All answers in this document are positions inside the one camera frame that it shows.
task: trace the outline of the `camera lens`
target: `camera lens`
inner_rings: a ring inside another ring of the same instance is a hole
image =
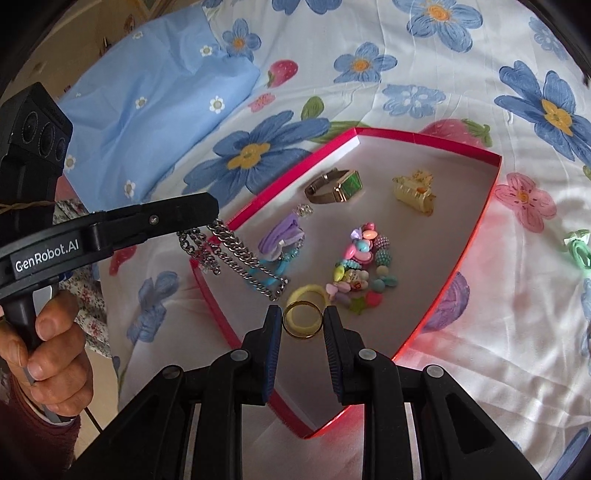
[[[60,138],[56,145],[56,159],[58,162],[63,162],[66,157],[66,139]]]
[[[37,131],[37,114],[31,112],[25,118],[25,123],[22,126],[22,141],[29,143],[33,140],[35,132]]]
[[[42,157],[49,155],[51,146],[53,145],[53,137],[56,134],[56,129],[52,124],[46,124],[41,132],[39,139],[39,153]]]

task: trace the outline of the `gold ring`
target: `gold ring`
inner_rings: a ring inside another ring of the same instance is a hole
[[[295,307],[299,306],[306,306],[312,307],[316,313],[318,313],[318,322],[313,323],[309,327],[299,327],[297,326],[289,315]],[[293,303],[290,303],[283,312],[283,328],[287,333],[289,333],[294,338],[311,338],[316,335],[320,329],[322,328],[322,312],[318,308],[317,305],[314,303],[307,301],[307,300],[297,300]]]

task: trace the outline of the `blue pillow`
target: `blue pillow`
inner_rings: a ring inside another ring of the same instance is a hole
[[[251,94],[259,74],[220,48],[201,7],[142,25],[59,102],[74,124],[68,180],[91,212],[142,202]]]

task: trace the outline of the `white daisy print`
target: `white daisy print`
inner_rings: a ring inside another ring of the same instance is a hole
[[[132,199],[135,193],[135,183],[131,180],[126,181],[123,190],[125,192],[125,196],[129,199]]]
[[[209,109],[212,112],[221,113],[222,110],[224,110],[225,108],[226,108],[226,105],[224,105],[224,103],[223,103],[223,98],[220,98],[217,95],[215,98],[212,98],[209,101]]]
[[[213,53],[213,48],[211,48],[209,45],[204,45],[199,51],[201,52],[202,57],[209,57]]]
[[[146,97],[139,97],[136,101],[135,101],[135,107],[139,110],[140,108],[142,108],[146,103],[148,102],[148,99]]]
[[[65,162],[64,162],[64,170],[70,171],[74,168],[75,165],[76,165],[76,159],[74,157],[72,157],[71,155],[68,155],[66,157]]]

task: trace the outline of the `finger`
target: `finger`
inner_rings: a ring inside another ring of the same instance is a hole
[[[65,333],[43,342],[31,354],[27,369],[35,380],[46,380],[64,370],[84,351],[84,331],[75,323]]]
[[[84,384],[84,387],[82,387],[82,389],[80,389],[77,393],[68,398],[66,401],[53,405],[47,405],[47,408],[52,412],[55,412],[58,415],[62,415],[64,417],[75,417],[79,415],[80,412],[84,410],[88,405],[90,405],[93,395],[94,390],[91,371],[91,375],[86,380],[86,383]]]
[[[68,331],[74,323],[78,310],[77,298],[67,290],[60,290],[37,316],[35,322],[37,335],[46,342]]]
[[[31,386],[31,396],[40,404],[59,404],[86,385],[92,368],[86,353],[78,355],[62,372]]]
[[[25,342],[6,320],[0,322],[0,356],[19,367],[24,367],[29,357]]]

